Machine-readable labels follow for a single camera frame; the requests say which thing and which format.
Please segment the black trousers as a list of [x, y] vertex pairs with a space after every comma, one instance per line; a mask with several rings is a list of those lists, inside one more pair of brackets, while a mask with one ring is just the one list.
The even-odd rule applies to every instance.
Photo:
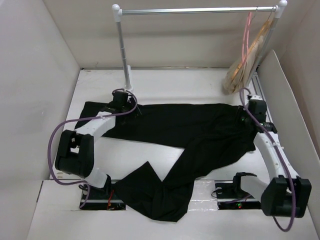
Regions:
[[140, 115], [119, 116], [105, 136], [183, 149], [164, 179], [146, 162], [113, 186], [126, 205], [152, 220], [179, 221], [188, 211], [195, 179], [256, 149], [257, 132], [238, 119], [236, 105], [150, 104], [138, 108]]

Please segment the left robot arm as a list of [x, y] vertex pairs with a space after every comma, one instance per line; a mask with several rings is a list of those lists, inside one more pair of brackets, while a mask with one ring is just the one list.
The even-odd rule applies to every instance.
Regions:
[[119, 88], [112, 96], [112, 101], [103, 105], [96, 116], [75, 120], [84, 125], [62, 132], [54, 162], [57, 170], [80, 177], [103, 199], [111, 194], [111, 178], [95, 165], [95, 142], [116, 126], [116, 117], [138, 112], [138, 100], [132, 92]]

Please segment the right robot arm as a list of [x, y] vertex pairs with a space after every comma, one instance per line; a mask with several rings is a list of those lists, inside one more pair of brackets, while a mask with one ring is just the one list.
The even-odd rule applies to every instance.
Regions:
[[301, 178], [289, 163], [275, 125], [266, 121], [267, 103], [258, 95], [247, 98], [247, 104], [238, 108], [236, 121], [253, 130], [253, 143], [263, 158], [269, 182], [263, 182], [254, 173], [238, 172], [233, 177], [231, 191], [237, 197], [251, 195], [260, 202], [266, 216], [302, 218], [311, 194], [311, 182]]

